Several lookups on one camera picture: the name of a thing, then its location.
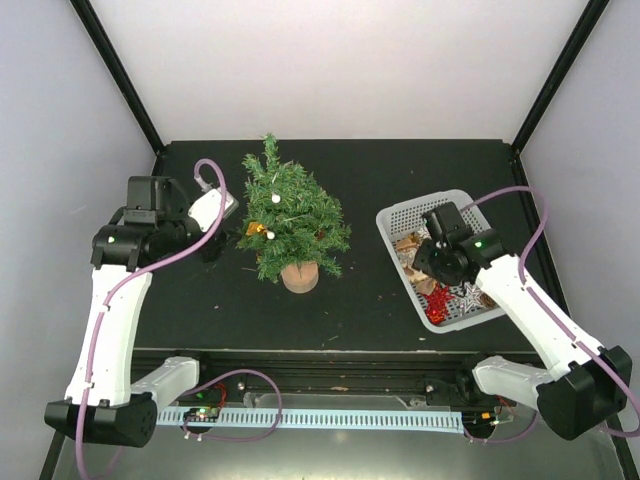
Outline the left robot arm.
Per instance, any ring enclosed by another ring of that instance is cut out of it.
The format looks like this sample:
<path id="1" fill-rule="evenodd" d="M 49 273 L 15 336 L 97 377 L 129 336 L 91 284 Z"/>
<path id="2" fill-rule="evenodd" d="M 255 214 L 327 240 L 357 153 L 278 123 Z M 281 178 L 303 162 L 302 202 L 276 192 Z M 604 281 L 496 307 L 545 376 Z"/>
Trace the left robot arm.
<path id="1" fill-rule="evenodd" d="M 92 240 L 92 301 L 72 379 L 62 399 L 47 404 L 44 421 L 87 443 L 145 446 L 159 411 L 186 392 L 207 397 L 213 372 L 190 357 L 171 357 L 138 381 L 131 361 L 139 316 L 152 282 L 148 266 L 211 238 L 238 206 L 221 188 L 205 187 L 190 202 L 166 176 L 132 176 L 127 201 Z"/>

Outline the silver star ornament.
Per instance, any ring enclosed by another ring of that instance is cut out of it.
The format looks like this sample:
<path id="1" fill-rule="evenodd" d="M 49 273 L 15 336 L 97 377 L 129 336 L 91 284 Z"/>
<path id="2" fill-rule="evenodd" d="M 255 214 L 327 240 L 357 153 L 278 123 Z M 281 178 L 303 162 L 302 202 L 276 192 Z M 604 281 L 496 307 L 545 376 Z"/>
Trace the silver star ornament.
<path id="1" fill-rule="evenodd" d="M 466 315 L 484 309 L 482 294 L 483 292 L 476 285 L 466 286 L 463 296 L 459 299 L 460 312 Z"/>

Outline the small green christmas tree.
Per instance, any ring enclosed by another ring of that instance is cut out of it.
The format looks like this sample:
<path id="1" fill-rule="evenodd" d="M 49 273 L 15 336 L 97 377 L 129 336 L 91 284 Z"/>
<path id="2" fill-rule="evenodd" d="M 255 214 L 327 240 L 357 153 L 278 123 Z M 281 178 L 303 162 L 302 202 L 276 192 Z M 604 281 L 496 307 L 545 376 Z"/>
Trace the small green christmas tree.
<path id="1" fill-rule="evenodd" d="M 263 152 L 248 153 L 246 214 L 237 247 L 256 257 L 257 278 L 276 283 L 288 267 L 316 265 L 342 276 L 336 258 L 349 249 L 350 227 L 340 201 L 300 163 L 281 160 L 278 140 L 268 133 Z"/>

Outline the white plastic perforated basket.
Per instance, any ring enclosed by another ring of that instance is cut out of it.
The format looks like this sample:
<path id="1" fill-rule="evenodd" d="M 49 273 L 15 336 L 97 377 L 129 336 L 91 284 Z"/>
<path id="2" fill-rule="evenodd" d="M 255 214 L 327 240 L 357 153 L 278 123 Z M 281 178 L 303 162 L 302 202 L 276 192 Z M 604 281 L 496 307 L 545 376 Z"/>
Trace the white plastic perforated basket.
<path id="1" fill-rule="evenodd" d="M 474 200 L 463 190 L 452 189 L 396 203 L 382 209 L 376 216 L 376 225 L 383 243 L 414 310 L 424 327 L 436 334 L 461 331 L 504 315 L 500 307 L 487 308 L 480 305 L 463 307 L 464 299 L 457 296 L 457 293 L 462 293 L 462 289 L 454 287 L 452 288 L 453 299 L 446 303 L 448 314 L 444 316 L 443 322 L 435 325 L 427 317 L 426 298 L 415 290 L 404 273 L 404 268 L 396 254 L 396 243 L 424 226 L 423 213 L 447 202 L 453 202 L 462 210 Z"/>

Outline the white ball string lights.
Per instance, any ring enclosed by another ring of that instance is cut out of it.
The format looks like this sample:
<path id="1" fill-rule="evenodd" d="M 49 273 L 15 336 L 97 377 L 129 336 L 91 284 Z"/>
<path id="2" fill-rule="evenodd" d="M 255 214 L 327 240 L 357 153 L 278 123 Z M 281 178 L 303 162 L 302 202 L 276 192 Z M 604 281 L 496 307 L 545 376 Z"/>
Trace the white ball string lights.
<path id="1" fill-rule="evenodd" d="M 269 178 L 267 219 L 263 224 L 267 228 L 265 237 L 274 240 L 308 217 L 304 205 L 308 175 L 299 164 L 288 162 L 279 164 Z"/>

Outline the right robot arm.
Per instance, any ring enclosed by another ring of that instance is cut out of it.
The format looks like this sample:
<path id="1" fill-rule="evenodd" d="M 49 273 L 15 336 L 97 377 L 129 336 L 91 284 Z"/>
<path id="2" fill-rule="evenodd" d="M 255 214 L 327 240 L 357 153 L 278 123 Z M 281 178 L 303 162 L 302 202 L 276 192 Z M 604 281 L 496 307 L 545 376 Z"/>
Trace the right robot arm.
<path id="1" fill-rule="evenodd" d="M 493 229 L 475 232 L 452 202 L 423 213 L 429 237 L 414 266 L 448 286 L 474 284 L 493 300 L 534 347 L 540 368 L 495 355 L 460 372 L 457 396 L 479 402 L 486 395 L 535 410 L 549 428 L 573 440 L 627 405 L 637 407 L 630 388 L 632 360 L 619 346 L 605 348 L 577 325 L 526 272 Z"/>

